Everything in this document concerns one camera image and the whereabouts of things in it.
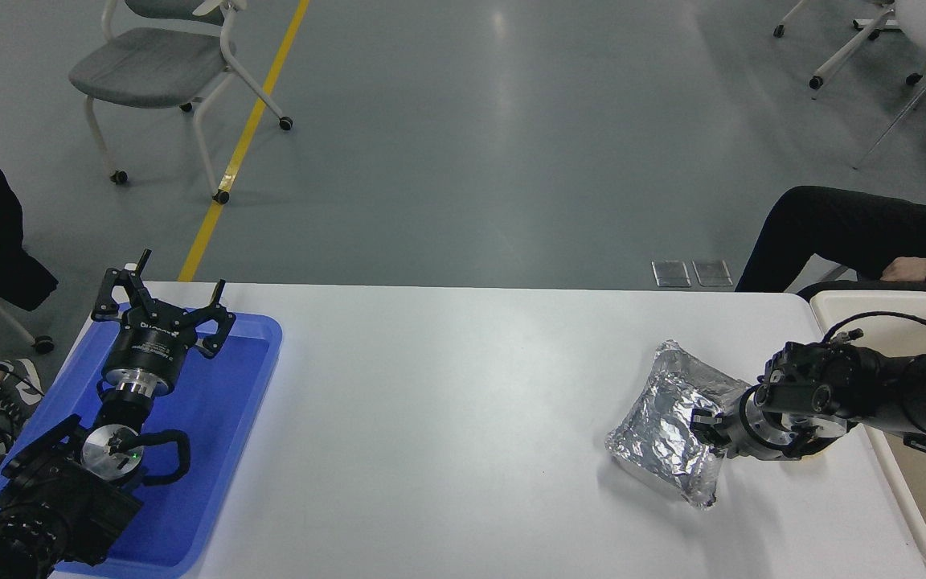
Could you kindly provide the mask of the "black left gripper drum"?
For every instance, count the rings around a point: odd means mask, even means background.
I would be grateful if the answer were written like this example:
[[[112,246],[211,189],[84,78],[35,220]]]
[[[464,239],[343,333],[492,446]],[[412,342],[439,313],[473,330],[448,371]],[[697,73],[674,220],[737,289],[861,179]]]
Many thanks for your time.
[[[136,372],[147,372],[161,384],[175,384],[194,344],[190,327],[176,329],[173,320],[152,320],[142,311],[127,310],[121,329],[106,359],[106,380],[118,384]]]

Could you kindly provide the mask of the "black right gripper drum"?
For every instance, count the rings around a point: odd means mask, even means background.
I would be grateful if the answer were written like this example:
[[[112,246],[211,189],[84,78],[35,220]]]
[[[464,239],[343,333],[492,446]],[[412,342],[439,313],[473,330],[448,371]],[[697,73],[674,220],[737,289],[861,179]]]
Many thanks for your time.
[[[725,442],[705,442],[713,454],[724,454],[727,458],[747,457],[744,442],[746,440],[745,414],[741,407],[730,412],[712,411],[724,415]]]

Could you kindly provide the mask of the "person's hand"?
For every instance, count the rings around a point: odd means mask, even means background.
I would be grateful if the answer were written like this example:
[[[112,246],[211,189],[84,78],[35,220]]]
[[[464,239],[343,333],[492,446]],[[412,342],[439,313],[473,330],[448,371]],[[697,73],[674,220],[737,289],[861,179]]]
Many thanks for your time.
[[[897,257],[890,261],[879,276],[886,282],[926,282],[926,257]]]

